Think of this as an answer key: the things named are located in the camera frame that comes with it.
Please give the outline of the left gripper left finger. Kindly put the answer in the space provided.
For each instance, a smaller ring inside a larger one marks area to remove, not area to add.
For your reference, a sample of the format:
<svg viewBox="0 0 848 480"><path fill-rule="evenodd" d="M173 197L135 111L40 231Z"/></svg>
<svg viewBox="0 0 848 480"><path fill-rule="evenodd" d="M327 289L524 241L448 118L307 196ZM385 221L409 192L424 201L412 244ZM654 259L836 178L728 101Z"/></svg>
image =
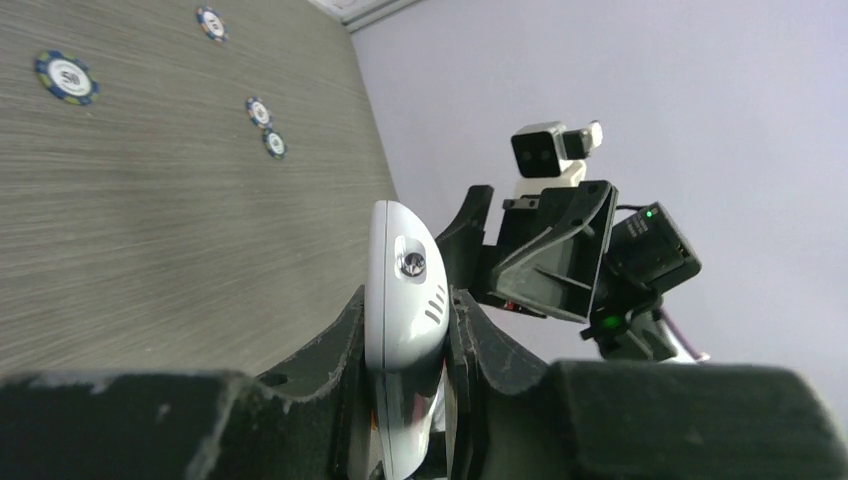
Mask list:
<svg viewBox="0 0 848 480"><path fill-rule="evenodd" d="M276 479L369 477L371 407L363 341L364 288L337 319L257 376L283 398Z"/></svg>

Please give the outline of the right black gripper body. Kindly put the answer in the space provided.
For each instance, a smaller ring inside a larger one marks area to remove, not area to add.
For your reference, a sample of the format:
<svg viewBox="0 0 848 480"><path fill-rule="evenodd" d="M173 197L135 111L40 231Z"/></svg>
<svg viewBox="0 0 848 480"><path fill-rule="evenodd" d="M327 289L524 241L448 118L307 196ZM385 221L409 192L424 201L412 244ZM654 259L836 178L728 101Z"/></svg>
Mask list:
<svg viewBox="0 0 848 480"><path fill-rule="evenodd" d="M617 195L610 182L595 180L505 200L486 292L538 314L588 323Z"/></svg>

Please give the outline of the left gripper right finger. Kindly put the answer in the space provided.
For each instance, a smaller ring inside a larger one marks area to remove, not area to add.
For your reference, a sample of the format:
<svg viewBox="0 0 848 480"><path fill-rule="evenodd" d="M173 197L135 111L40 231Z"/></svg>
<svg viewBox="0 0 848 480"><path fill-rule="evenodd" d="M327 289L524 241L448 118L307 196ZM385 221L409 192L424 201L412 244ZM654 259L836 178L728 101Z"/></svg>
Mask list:
<svg viewBox="0 0 848 480"><path fill-rule="evenodd" d="M556 478L556 395L544 382L547 364L497 327L468 291L451 295L449 478Z"/></svg>

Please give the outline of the white remote control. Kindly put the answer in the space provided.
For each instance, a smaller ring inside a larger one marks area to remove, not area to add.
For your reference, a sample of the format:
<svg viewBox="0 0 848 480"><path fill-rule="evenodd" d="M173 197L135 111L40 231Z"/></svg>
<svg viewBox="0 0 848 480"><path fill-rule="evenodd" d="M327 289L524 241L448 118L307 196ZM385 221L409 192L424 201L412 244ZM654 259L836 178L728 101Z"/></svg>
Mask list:
<svg viewBox="0 0 848 480"><path fill-rule="evenodd" d="M429 446L449 312L446 269L423 221L397 201L372 209L364 359L387 479L408 479Z"/></svg>

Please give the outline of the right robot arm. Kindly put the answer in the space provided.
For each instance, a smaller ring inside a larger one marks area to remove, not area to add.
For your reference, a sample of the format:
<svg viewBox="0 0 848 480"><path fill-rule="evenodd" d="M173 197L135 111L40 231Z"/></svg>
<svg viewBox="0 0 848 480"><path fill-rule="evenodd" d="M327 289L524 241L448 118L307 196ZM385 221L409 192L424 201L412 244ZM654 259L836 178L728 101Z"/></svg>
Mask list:
<svg viewBox="0 0 848 480"><path fill-rule="evenodd" d="M665 207L622 205L603 180L503 202L486 244L493 188L475 185L438 235L451 285L481 304L577 323L606 360L702 363L664 310L702 265Z"/></svg>

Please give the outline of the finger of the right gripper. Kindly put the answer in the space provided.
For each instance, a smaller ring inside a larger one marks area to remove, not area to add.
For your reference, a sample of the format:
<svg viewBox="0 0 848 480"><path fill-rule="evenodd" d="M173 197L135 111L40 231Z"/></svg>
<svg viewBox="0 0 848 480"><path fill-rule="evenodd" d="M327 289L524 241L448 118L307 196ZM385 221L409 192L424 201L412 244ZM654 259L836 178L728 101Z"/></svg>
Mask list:
<svg viewBox="0 0 848 480"><path fill-rule="evenodd" d="M448 283L455 289L473 285L493 194L490 185L471 186L453 220L436 238Z"/></svg>

